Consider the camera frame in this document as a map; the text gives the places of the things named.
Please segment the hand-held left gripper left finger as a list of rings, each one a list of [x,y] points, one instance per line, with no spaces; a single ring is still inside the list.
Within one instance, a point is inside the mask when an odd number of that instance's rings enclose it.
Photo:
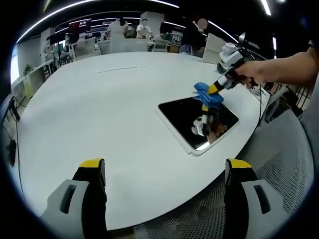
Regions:
[[[107,239],[105,161],[80,164],[48,197],[41,220],[59,239]]]

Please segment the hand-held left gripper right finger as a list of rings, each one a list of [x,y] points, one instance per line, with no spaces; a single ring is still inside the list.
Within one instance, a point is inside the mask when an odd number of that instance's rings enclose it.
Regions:
[[[283,197],[252,166],[225,163],[225,239],[272,239],[286,221]]]

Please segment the person's right hand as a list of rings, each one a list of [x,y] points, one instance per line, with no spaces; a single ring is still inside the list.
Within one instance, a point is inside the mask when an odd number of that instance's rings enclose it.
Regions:
[[[242,83],[248,88],[253,88],[254,85],[265,84],[264,62],[263,61],[248,61],[238,67],[236,73],[240,76],[245,76]]]

